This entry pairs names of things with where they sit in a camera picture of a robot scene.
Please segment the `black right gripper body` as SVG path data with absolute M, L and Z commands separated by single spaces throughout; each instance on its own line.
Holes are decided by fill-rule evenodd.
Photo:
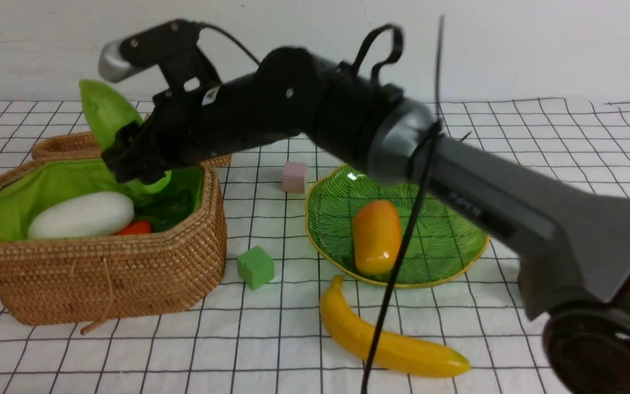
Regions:
M 310 132 L 337 65 L 305 48 L 269 52 L 253 74 L 155 108 L 143 129 L 168 167 L 197 165 Z

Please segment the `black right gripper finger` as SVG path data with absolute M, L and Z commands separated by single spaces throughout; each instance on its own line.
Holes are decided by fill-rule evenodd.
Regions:
M 147 126 L 129 123 L 115 133 L 102 159 L 118 183 L 152 185 L 166 177 L 166 162 Z

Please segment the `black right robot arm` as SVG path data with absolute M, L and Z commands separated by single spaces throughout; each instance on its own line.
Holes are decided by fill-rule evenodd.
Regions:
M 190 49 L 103 47 L 98 72 L 122 82 L 160 66 L 170 90 L 149 125 L 103 154 L 120 181 L 150 181 L 304 133 L 386 186 L 415 184 L 520 259 L 528 319 L 549 314 L 545 356 L 573 393 L 630 393 L 630 199 L 595 195 L 441 132 L 441 120 L 392 85 L 304 48 L 271 51 L 250 75 L 219 83 Z

